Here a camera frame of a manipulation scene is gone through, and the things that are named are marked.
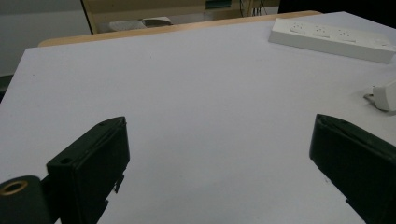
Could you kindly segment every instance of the power strip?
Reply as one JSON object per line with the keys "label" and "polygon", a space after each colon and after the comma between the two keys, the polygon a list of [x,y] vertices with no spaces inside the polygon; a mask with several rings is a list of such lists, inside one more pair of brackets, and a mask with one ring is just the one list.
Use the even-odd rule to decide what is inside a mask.
{"label": "power strip", "polygon": [[378,63],[390,63],[396,52],[383,34],[290,19],[276,19],[268,41]]}

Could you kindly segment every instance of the wall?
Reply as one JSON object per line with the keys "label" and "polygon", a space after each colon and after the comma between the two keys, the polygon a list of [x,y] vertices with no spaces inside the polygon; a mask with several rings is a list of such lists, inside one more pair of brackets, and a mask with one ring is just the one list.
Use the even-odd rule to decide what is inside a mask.
{"label": "wall", "polygon": [[0,77],[13,75],[24,50],[45,39],[88,34],[79,0],[0,0]]}

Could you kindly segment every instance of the wooden table edge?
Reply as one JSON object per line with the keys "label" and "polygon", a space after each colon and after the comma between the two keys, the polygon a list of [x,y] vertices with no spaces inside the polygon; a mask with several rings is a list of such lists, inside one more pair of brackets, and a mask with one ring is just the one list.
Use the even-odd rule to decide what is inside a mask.
{"label": "wooden table edge", "polygon": [[102,33],[102,34],[97,34],[97,35],[77,35],[77,36],[60,37],[60,38],[52,38],[52,39],[44,40],[41,43],[39,43],[38,46],[39,47],[49,47],[49,46],[57,46],[57,45],[77,44],[77,43],[84,43],[84,42],[91,42],[91,41],[98,41],[98,40],[131,37],[131,36],[155,35],[155,34],[160,34],[160,33],[191,30],[191,29],[228,25],[228,24],[237,24],[237,23],[244,23],[244,22],[272,21],[272,20],[275,20],[276,18],[289,19],[289,18],[296,18],[296,17],[313,16],[313,15],[318,15],[318,14],[321,14],[321,13],[317,12],[317,11],[308,10],[308,11],[281,13],[281,14],[274,14],[274,15],[264,15],[264,16],[256,16],[256,17],[245,17],[245,18],[237,18],[237,19],[219,20],[219,21],[201,21],[201,22],[186,23],[186,24],[172,25],[172,26],[163,26],[163,27],[154,27],[154,28],[147,28],[147,29]]}

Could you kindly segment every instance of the black plastic part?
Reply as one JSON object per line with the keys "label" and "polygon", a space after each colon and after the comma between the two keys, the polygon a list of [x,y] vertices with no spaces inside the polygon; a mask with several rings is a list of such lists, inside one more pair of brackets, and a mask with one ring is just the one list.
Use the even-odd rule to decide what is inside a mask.
{"label": "black plastic part", "polygon": [[44,199],[48,205],[49,217],[51,223],[55,223],[60,216],[61,205],[59,204],[59,193],[57,189],[50,182],[50,178],[46,176],[43,180],[41,180],[41,188],[44,192]]}
{"label": "black plastic part", "polygon": [[20,176],[0,185],[0,223],[53,223],[38,177]]}
{"label": "black plastic part", "polygon": [[396,223],[395,146],[345,120],[317,115],[309,153],[366,223]]}
{"label": "black plastic part", "polygon": [[103,121],[48,162],[63,224],[97,223],[130,160],[124,117]]}

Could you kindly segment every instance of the white table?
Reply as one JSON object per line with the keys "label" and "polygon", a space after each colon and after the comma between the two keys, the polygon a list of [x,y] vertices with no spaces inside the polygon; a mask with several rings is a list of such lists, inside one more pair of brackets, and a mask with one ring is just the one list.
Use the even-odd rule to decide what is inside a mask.
{"label": "white table", "polygon": [[[340,12],[303,21],[385,33]],[[396,145],[394,113],[363,95],[372,63],[272,44],[273,21],[28,49],[0,104],[0,182],[94,124],[128,122],[132,160],[99,223],[363,223],[308,158],[315,115]]]}

